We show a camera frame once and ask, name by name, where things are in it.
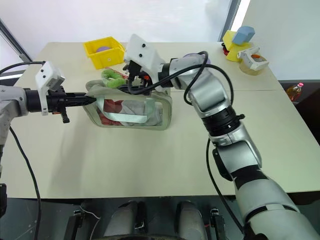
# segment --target yellow plastic basket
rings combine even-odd
[[[103,69],[123,63],[125,48],[112,36],[83,43],[87,57],[91,58],[95,69]],[[101,47],[110,49],[97,52]]]

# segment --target table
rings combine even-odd
[[[225,60],[218,42],[154,43],[169,61],[207,50],[211,63],[224,69],[234,87],[234,109],[262,156],[262,169],[286,192],[320,190],[320,148],[303,119],[269,68],[259,76],[242,73],[238,63]],[[59,67],[67,92],[84,92],[88,81],[99,79],[82,43],[51,42],[36,61]],[[30,66],[17,86],[36,89],[39,66]],[[113,66],[120,70],[122,64]],[[227,91],[229,87],[220,75]],[[45,199],[141,196],[216,195],[206,164],[208,133],[183,92],[172,90],[172,121],[165,131],[100,128],[82,107],[67,109],[70,123],[59,115],[30,113],[15,118],[12,128],[34,170]],[[232,182],[219,175],[210,156],[212,173],[222,194],[235,193]],[[35,198],[34,186],[9,134],[1,163],[1,182],[11,198]]]

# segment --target black cable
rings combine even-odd
[[[0,165],[1,165],[1,159],[2,159],[2,155],[4,154],[4,146],[5,145],[0,145]]]
[[[208,61],[208,53],[206,51],[201,51],[198,52],[199,55],[204,55],[204,60],[203,63],[201,64],[201,67],[199,68],[198,72],[196,73],[196,75],[194,76],[194,78],[192,79],[192,81],[189,83],[189,85],[186,87],[184,94],[183,94],[183,100],[186,104],[189,104],[192,106],[192,103],[190,101],[188,101],[187,99],[187,95],[188,92],[190,90],[190,88],[193,86],[193,84],[196,82],[196,80],[199,78],[199,76],[202,74],[203,70],[206,67],[207,61]]]
[[[237,219],[237,217],[235,216],[235,214],[232,212],[231,208],[229,207],[228,203],[225,200],[225,197],[222,195],[222,193],[219,190],[219,187],[214,179],[214,176],[212,175],[211,169],[210,169],[210,165],[209,165],[209,146],[210,146],[210,138],[208,138],[208,141],[206,143],[206,149],[205,149],[205,159],[206,159],[206,167],[208,169],[208,173],[210,175],[211,181],[213,183],[213,186],[216,190],[216,192],[218,193],[223,205],[225,206],[226,210],[228,211],[228,213],[230,214],[231,218],[233,219],[233,221],[235,222],[236,226],[239,228],[239,230],[241,231],[241,233],[244,233],[244,228],[242,227],[241,223],[239,222],[239,220]]]
[[[29,162],[24,150],[22,149],[20,142],[19,142],[19,139],[18,139],[15,131],[12,129],[12,127],[10,127],[10,132],[12,133],[12,136],[16,142],[16,145],[18,146],[18,148],[19,148],[19,150],[25,160],[25,163],[29,169],[31,177],[32,177],[32,181],[33,181],[33,185],[34,185],[34,189],[35,189],[35,194],[36,194],[36,200],[38,203],[38,213],[37,213],[36,225],[35,225],[34,237],[33,237],[34,240],[37,240],[38,235],[39,235],[39,227],[40,227],[40,220],[41,220],[41,198],[40,198],[40,193],[39,193],[39,189],[38,189],[38,184],[37,184],[37,180],[36,180],[34,171],[31,168],[30,162]]]
[[[160,81],[150,85],[150,86],[147,86],[143,89],[140,89],[140,90],[132,90],[132,82],[134,81],[134,79],[132,77],[128,77],[128,91],[130,94],[132,95],[139,95],[139,94],[144,94],[146,92],[149,92],[149,91],[152,91],[155,87],[157,86],[160,86],[162,84],[165,84],[167,82],[169,82],[171,79],[174,79],[175,77],[179,76],[180,74],[183,74],[187,71],[190,71],[192,69],[198,69],[198,68],[201,68],[202,64],[197,64],[197,65],[193,65],[193,66],[189,66],[189,67],[186,67],[184,69],[181,69],[169,76],[166,76],[165,78],[161,79]],[[222,70],[220,67],[216,66],[216,65],[212,65],[212,64],[206,64],[205,65],[206,68],[211,68],[211,69],[215,69],[217,71],[219,71],[224,77],[225,79],[227,80],[228,84],[229,84],[229,87],[230,87],[230,102],[231,104],[234,102],[234,88],[233,88],[233,85],[231,83],[231,80],[229,78],[229,76],[226,74],[226,72],[224,70]]]
[[[30,65],[30,64],[45,64],[45,61],[26,61],[26,62],[19,62],[10,66],[5,67],[4,69],[0,70],[0,75],[3,74],[5,71],[9,70],[9,69],[13,69],[15,67],[18,66],[22,66],[22,65]]]

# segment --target silver robotic arm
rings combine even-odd
[[[64,78],[60,71],[50,62],[43,62],[36,77],[37,90],[16,86],[0,85],[0,161],[8,137],[11,121],[16,117],[28,115],[29,112],[61,114],[63,123],[70,120],[66,107],[84,106],[96,101],[95,98],[85,96],[85,92],[65,92],[61,83]],[[0,184],[0,218],[6,213],[7,187]]]
[[[137,35],[131,37],[124,59],[131,78],[144,71],[152,76],[153,84],[204,61],[202,55],[192,54],[165,63],[152,45]],[[198,70],[186,71],[156,90],[186,90]],[[205,68],[188,96],[215,145],[213,157],[220,174],[234,182],[245,237],[254,239],[260,234],[261,239],[269,240],[319,240],[320,236],[284,190],[262,172],[259,151],[241,122],[244,115],[236,115],[219,79]]]

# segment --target clear plastic bag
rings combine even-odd
[[[153,91],[150,96],[131,95],[105,87],[102,80],[90,81],[86,88],[87,96],[96,98],[96,102],[83,108],[99,127],[165,130],[170,124],[170,92]]]

